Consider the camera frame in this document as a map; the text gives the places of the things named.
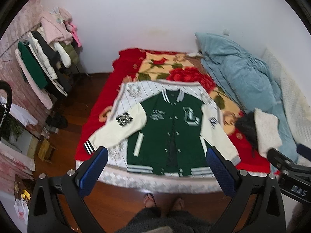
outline blue blanket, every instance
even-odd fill
[[[296,144],[286,120],[281,90],[267,64],[232,40],[210,33],[195,35],[206,71],[246,113],[258,108],[279,119],[278,132],[282,140],[279,151],[296,162]]]

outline white wall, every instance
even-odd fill
[[[18,227],[18,229],[22,233],[27,233],[27,225],[24,224],[22,220],[20,220],[15,212],[14,204],[15,199],[13,194],[8,194],[3,191],[0,191],[0,200],[7,211],[8,215],[12,219],[12,221],[15,223],[15,225]]]
[[[197,50],[194,32],[222,34],[261,57],[268,46],[311,103],[311,36],[284,0],[42,0],[72,13],[89,73],[110,72],[129,47]]]

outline silver screw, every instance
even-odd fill
[[[75,170],[70,169],[70,170],[68,170],[67,175],[72,176],[75,174],[75,172],[76,172]]]
[[[247,175],[247,171],[245,171],[245,170],[240,170],[240,175],[246,176],[246,175]]]
[[[275,179],[275,175],[273,173],[269,173],[270,179]]]
[[[39,179],[40,179],[40,180],[43,180],[45,177],[46,177],[45,173],[41,173],[41,174],[39,175]]]

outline varsity jacket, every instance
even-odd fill
[[[238,152],[209,106],[182,90],[162,92],[137,103],[98,129],[84,143],[92,154],[128,138],[128,171],[188,176],[211,173],[206,151],[215,146],[235,165]]]

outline small wooden stool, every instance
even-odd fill
[[[51,157],[52,157],[54,150],[57,150],[57,149],[54,146],[52,146],[48,140],[44,139],[39,149],[38,157],[42,161],[46,161],[52,164]]]

